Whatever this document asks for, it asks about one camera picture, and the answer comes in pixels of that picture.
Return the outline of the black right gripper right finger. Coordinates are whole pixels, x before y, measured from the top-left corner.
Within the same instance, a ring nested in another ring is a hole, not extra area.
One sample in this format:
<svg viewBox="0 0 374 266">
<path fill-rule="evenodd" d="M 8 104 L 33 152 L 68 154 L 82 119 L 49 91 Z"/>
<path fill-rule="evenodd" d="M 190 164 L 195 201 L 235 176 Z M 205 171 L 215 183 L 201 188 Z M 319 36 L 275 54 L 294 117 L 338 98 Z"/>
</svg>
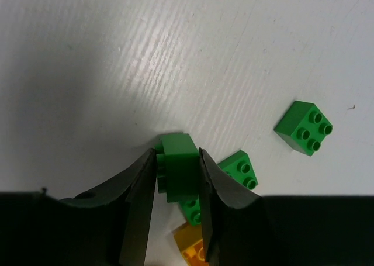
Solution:
<svg viewBox="0 0 374 266">
<path fill-rule="evenodd" d="M 199 198 L 205 259 L 210 265 L 262 265 L 260 197 L 199 150 Z"/>
</svg>

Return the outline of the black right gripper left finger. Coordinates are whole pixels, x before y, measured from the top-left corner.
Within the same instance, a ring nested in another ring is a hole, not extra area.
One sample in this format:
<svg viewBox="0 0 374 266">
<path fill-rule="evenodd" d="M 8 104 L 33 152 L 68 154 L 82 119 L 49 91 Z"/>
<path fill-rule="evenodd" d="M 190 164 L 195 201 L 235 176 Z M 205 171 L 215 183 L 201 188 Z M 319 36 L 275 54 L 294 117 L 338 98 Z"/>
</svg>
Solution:
<svg viewBox="0 0 374 266">
<path fill-rule="evenodd" d="M 74 198 L 61 200 L 68 224 L 63 265 L 144 265 L 155 191 L 155 150 Z"/>
</svg>

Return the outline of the green lego brick cluster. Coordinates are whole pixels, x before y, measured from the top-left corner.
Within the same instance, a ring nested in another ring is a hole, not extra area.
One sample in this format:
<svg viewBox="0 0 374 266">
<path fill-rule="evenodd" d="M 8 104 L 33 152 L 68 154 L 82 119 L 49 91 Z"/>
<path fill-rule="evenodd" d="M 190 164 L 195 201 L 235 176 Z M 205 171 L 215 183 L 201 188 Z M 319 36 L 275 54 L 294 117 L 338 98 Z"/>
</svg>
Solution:
<svg viewBox="0 0 374 266">
<path fill-rule="evenodd" d="M 225 158 L 218 163 L 218 166 L 228 176 L 249 190 L 253 190 L 258 185 L 258 180 L 250 158 L 248 154 L 242 150 Z M 185 219 L 191 226 L 201 224 L 199 199 L 179 202 L 179 206 Z"/>
</svg>

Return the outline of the green lego piece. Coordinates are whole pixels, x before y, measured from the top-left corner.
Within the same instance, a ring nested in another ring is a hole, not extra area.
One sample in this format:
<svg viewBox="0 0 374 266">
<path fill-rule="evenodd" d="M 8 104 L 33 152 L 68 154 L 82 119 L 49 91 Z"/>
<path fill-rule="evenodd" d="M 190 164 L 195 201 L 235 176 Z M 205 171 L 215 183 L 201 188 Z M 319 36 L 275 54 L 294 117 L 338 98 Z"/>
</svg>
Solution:
<svg viewBox="0 0 374 266">
<path fill-rule="evenodd" d="M 192 201 L 198 198 L 199 150 L 187 133 L 160 136 L 155 146 L 157 185 L 167 202 Z"/>
</svg>

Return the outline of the small green lego brick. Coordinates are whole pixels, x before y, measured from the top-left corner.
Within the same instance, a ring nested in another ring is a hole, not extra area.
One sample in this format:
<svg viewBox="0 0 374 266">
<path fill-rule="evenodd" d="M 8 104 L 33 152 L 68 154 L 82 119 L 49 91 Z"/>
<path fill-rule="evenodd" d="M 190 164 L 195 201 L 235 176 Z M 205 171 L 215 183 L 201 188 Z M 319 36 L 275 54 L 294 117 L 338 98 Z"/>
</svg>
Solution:
<svg viewBox="0 0 374 266">
<path fill-rule="evenodd" d="M 333 125 L 315 104 L 295 100 L 274 131 L 293 150 L 312 156 L 332 133 Z"/>
</svg>

